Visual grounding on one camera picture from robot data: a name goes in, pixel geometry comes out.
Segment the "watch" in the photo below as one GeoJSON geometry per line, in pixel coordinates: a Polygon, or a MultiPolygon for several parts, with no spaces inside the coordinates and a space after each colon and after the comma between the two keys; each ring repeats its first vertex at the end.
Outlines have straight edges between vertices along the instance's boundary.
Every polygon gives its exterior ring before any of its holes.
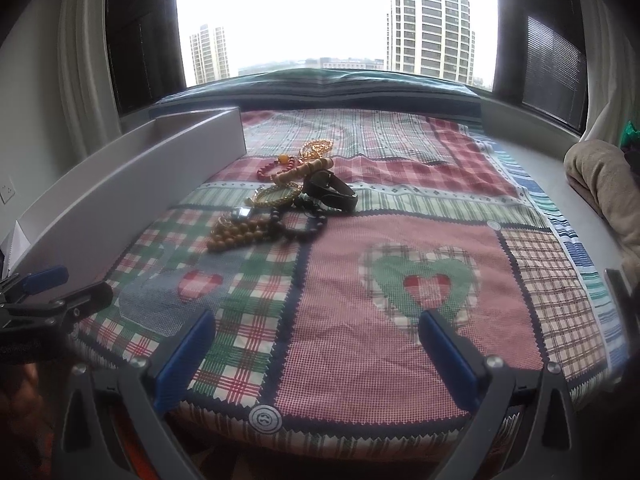
{"type": "Polygon", "coordinates": [[[302,192],[325,206],[347,213],[353,213],[358,203],[358,196],[353,189],[329,170],[319,170],[306,177],[302,192]]]}

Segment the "green heart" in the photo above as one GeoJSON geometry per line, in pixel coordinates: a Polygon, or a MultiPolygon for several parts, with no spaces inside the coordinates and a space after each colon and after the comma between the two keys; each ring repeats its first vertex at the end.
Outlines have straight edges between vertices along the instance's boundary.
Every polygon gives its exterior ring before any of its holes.
{"type": "Polygon", "coordinates": [[[469,266],[454,258],[412,262],[400,256],[382,256],[371,264],[373,278],[386,298],[407,318],[416,320],[422,306],[404,288],[407,276],[429,279],[437,274],[447,276],[450,281],[449,294],[438,312],[453,322],[465,303],[474,274],[469,266]]]}

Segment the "white box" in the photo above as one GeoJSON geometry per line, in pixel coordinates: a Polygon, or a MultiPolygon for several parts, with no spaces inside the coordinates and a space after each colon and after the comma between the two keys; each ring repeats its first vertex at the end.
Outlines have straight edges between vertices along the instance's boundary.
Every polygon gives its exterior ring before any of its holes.
{"type": "Polygon", "coordinates": [[[246,153],[237,108],[162,116],[113,141],[69,171],[16,222],[3,246],[3,275],[54,265],[66,285],[88,285],[169,206],[246,153]]]}

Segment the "electrical outlet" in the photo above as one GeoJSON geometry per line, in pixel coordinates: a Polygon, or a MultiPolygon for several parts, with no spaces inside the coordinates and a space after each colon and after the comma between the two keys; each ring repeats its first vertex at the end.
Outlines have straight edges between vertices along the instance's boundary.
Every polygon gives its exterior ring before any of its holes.
{"type": "Polygon", "coordinates": [[[9,199],[13,195],[15,195],[15,189],[11,181],[8,181],[0,186],[0,198],[2,199],[3,204],[9,202],[9,199]]]}

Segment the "curtain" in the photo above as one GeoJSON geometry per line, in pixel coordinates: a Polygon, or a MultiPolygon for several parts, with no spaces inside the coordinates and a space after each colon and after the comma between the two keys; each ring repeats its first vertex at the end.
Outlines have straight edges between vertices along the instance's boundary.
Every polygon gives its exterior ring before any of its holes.
{"type": "Polygon", "coordinates": [[[62,0],[60,11],[60,93],[80,160],[122,134],[111,87],[104,9],[105,0],[62,0]]]}
{"type": "Polygon", "coordinates": [[[580,0],[587,56],[589,109],[581,140],[619,145],[627,121],[638,124],[638,58],[623,27],[602,0],[580,0]]]}

